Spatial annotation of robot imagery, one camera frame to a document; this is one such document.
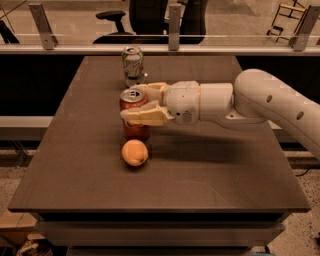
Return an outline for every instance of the table top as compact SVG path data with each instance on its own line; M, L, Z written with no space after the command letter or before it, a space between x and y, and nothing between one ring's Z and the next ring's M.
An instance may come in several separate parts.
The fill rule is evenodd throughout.
M148 82L233 82L234 57L145 57ZM271 128L151 128L139 169L126 142L121 57L85 57L9 209L28 212L304 212L309 204Z

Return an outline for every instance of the chair backrest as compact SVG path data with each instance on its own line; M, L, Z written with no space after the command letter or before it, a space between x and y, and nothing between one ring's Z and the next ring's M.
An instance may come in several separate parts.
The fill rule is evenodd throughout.
M188 0L186 8L183 13L180 35L200 35L204 36L206 34L206 22L205 14L207 8L208 0ZM201 42L204 37L182 37L180 41L196 41Z
M168 0L130 0L129 17L138 35L162 35Z

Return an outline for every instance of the speckled floor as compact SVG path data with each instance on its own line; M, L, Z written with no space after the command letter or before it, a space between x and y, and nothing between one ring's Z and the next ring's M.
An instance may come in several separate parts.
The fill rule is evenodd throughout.
M15 151L0 150L0 215L6 210L20 180L28 169L28 163L35 150L28 150L28 153L30 156L24 165L17 167L19 158ZM284 221L286 230L271 242L270 251L277 256L320 255L320 246L316 243L320 232L320 162L309 152L302 151L297 146L294 146L293 149L284 148L284 154L293 172L297 175L297 180L312 209L308 213L292 214L287 218ZM252 251L263 252L264 248L254 247Z

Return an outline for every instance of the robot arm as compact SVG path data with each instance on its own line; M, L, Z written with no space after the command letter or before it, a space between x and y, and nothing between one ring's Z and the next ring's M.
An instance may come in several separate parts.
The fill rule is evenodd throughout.
M320 106L264 71L244 71L234 86L178 82L166 86L158 98L161 110L166 113L158 116L166 116L165 121L157 122L157 115L153 115L154 121L149 119L146 123L144 118L137 118L144 111L133 110L139 114L129 122L163 125L170 119L178 124L195 124L200 120L249 131L263 127L269 119L320 160Z

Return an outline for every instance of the red soda can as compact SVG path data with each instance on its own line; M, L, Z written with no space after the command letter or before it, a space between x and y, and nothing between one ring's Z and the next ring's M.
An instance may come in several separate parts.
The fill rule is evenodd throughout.
M120 109L140 107L148 102L144 92L137 88L126 89L120 95ZM150 127L147 125L129 124L123 120L123 128L126 139L146 140L150 135Z

